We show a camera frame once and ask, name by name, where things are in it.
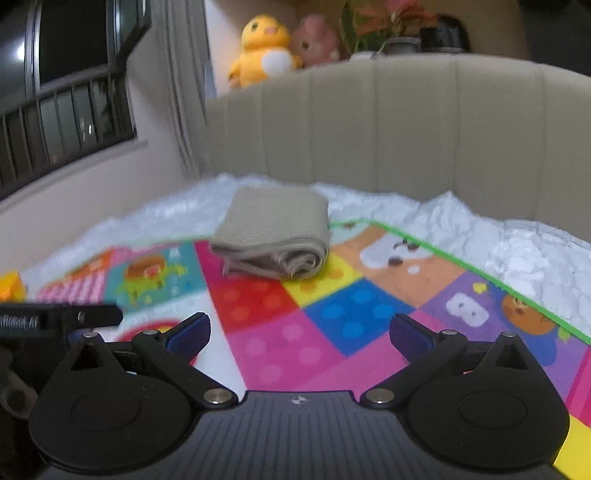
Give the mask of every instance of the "beige towel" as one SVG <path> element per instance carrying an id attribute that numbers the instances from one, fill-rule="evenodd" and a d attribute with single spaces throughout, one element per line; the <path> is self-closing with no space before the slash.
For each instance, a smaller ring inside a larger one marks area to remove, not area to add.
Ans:
<path id="1" fill-rule="evenodd" d="M 312 277 L 328 256 L 328 200 L 305 187 L 242 187 L 210 245 L 225 272 Z"/>

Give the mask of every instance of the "plush toy's white belly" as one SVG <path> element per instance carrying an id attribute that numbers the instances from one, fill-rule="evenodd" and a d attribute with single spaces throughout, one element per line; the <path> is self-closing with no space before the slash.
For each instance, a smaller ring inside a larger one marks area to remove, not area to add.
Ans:
<path id="1" fill-rule="evenodd" d="M 262 69 L 268 77 L 277 77 L 293 69 L 293 58 L 284 49 L 271 50 L 261 59 Z"/>

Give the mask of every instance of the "yellow duck plush toy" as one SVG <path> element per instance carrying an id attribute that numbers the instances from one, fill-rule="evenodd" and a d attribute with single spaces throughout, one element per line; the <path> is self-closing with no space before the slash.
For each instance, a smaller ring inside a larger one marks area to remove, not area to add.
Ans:
<path id="1" fill-rule="evenodd" d="M 240 58 L 228 76 L 232 86 L 245 87 L 300 68 L 301 58 L 287 49 L 290 39 L 285 25 L 269 15 L 250 20 L 242 30 Z"/>

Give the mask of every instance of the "play mat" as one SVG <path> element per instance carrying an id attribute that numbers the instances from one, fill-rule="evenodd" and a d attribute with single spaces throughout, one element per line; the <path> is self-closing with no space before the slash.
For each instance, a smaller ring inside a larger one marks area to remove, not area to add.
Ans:
<path id="1" fill-rule="evenodd" d="M 101 331 L 106 340 L 165 331 L 206 312 L 212 340 L 194 364 L 240 396 L 245 389 L 352 390 L 358 398 L 406 365 L 388 337 L 398 312 L 471 340 L 511 330 L 571 415 L 591 426 L 591 348 L 547 312 L 386 226 L 348 222 L 330 234 L 328 262 L 311 280 L 224 277 L 221 260 L 198 239 L 110 249 L 42 288 L 37 300 L 117 302 L 124 321 Z"/>

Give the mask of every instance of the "pink striped pattern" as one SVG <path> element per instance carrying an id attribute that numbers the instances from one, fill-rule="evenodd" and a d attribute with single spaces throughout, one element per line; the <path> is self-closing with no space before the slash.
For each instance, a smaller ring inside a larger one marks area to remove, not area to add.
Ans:
<path id="1" fill-rule="evenodd" d="M 36 300 L 40 303 L 99 303 L 105 291 L 106 272 L 98 271 L 41 289 Z"/>
<path id="2" fill-rule="evenodd" d="M 591 347 L 587 348 L 574 378 L 566 406 L 572 416 L 591 427 Z"/>

